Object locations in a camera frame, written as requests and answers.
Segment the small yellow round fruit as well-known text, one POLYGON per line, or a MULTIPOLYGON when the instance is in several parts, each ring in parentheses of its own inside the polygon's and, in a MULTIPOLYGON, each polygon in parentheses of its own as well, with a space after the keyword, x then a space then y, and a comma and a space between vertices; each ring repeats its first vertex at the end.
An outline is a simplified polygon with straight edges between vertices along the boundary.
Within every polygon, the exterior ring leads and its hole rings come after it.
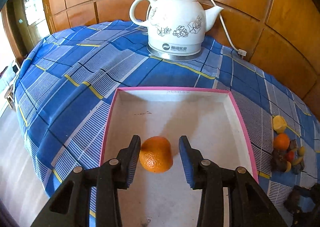
POLYGON ((304 146, 301 146, 299 149, 298 149, 298 155, 300 157, 303 157, 305 154, 305 147, 304 146))
POLYGON ((290 172, 291 166, 292 166, 291 163, 290 163, 289 161, 287 161, 287 162, 286 162, 286 170, 285 170, 285 173, 290 172))

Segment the small wooden stool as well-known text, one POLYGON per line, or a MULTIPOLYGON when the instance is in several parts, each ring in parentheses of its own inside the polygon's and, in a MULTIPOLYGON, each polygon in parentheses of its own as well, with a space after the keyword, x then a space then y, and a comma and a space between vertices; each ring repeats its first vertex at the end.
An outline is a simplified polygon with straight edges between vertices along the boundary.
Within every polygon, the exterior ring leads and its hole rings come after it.
POLYGON ((14 109, 13 89, 14 89, 14 86, 10 85, 4 94, 4 98, 7 100, 8 105, 11 109, 14 109))

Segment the small red tomato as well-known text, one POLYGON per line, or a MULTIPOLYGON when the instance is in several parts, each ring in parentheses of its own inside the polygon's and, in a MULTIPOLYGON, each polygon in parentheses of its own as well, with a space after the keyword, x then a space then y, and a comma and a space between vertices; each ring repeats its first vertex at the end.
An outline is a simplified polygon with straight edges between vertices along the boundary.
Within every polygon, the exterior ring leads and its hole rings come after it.
POLYGON ((295 159, 295 152, 294 151, 288 151, 285 154, 285 159, 289 162, 292 163, 295 159))

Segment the yellow fruit chunk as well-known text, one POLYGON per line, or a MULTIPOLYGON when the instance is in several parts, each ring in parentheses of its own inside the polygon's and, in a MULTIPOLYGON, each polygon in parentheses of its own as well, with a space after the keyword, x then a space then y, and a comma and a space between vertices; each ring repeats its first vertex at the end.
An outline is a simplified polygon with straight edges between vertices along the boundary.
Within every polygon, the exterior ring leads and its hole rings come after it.
POLYGON ((273 124, 273 130, 277 134, 284 133, 285 129, 287 128, 286 120, 280 115, 276 115, 273 117, 272 124, 273 124))

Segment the cut sugarcane piece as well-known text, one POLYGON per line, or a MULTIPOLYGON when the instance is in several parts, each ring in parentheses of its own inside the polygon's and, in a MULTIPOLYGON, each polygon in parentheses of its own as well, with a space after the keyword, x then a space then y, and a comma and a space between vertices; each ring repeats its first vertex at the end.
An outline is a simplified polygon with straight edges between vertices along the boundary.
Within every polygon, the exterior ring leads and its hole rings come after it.
POLYGON ((304 159, 303 157, 298 157, 292 162, 292 172, 294 174, 300 174, 304 170, 304 159))
POLYGON ((298 150, 299 146, 297 144, 296 140, 291 140, 290 141, 290 145, 289 145, 289 150, 295 152, 296 150, 298 150))

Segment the white tray with pink rim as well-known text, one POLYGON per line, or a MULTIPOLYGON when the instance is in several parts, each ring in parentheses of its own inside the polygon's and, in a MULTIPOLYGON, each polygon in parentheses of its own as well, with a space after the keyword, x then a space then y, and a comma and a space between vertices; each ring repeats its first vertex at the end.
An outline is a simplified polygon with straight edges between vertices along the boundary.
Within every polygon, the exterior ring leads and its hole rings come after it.
POLYGON ((130 187, 118 191, 123 226, 196 226, 201 191, 191 189, 186 181, 178 149, 182 135, 220 167, 242 166, 257 176, 248 132, 230 91, 120 88, 110 107, 101 161, 115 158, 134 135, 141 140, 168 139, 173 165, 158 174, 137 165, 130 187))

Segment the blue plaid tablecloth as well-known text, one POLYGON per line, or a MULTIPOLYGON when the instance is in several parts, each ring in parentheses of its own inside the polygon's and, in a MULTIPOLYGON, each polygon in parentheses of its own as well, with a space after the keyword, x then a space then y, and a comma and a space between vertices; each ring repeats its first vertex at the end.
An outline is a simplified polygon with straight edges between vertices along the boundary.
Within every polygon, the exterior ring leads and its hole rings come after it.
POLYGON ((73 168, 99 165, 118 88, 221 89, 232 93, 240 109, 260 186, 292 225, 284 202, 293 187, 319 183, 319 120, 293 91, 212 37, 204 39, 200 57, 186 62, 149 56, 147 40, 146 29, 132 22, 79 26, 45 37, 24 61, 14 99, 25 148, 46 193, 53 195, 73 168), (286 120, 290 140, 305 147, 300 174, 292 167, 271 171, 276 115, 286 120))

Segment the wooden door with glass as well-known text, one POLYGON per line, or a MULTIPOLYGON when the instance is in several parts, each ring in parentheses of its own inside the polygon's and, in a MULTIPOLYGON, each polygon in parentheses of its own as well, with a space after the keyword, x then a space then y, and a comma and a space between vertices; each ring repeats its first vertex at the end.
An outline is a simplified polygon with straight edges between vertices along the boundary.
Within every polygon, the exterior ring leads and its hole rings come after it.
POLYGON ((15 42, 23 56, 50 35, 42 0, 8 0, 7 13, 15 42))

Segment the orange mandarin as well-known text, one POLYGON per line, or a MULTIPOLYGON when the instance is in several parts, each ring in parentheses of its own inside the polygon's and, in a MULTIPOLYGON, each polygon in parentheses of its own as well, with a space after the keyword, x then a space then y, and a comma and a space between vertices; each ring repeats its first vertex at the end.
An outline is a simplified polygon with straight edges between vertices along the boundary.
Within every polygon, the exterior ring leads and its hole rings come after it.
POLYGON ((139 161, 151 173, 164 173, 171 169, 173 156, 168 139, 155 136, 146 139, 140 148, 139 161))
POLYGON ((273 140, 273 148, 279 151, 286 151, 290 145, 290 138, 285 133, 278 134, 273 140))

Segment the dark brown wrinkled fruit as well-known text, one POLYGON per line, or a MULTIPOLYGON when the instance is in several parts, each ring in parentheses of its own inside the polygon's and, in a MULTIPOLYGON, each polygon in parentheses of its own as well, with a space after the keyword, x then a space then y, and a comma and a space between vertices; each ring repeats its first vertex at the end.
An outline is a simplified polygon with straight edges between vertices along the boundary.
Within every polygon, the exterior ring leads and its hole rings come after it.
POLYGON ((287 160, 281 151, 273 150, 270 165, 272 172, 278 171, 284 173, 287 170, 287 160))

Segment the white ceramic electric kettle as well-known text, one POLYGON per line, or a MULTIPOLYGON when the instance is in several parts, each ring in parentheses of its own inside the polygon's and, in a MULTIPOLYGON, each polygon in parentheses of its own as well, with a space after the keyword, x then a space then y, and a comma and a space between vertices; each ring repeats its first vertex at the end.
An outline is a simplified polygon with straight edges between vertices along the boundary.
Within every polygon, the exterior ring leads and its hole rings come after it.
POLYGON ((201 55, 205 34, 223 10, 213 6, 204 10, 197 0, 146 0, 151 10, 145 21, 135 17, 135 0, 129 10, 133 23, 148 29, 149 53, 172 61, 189 61, 201 55))

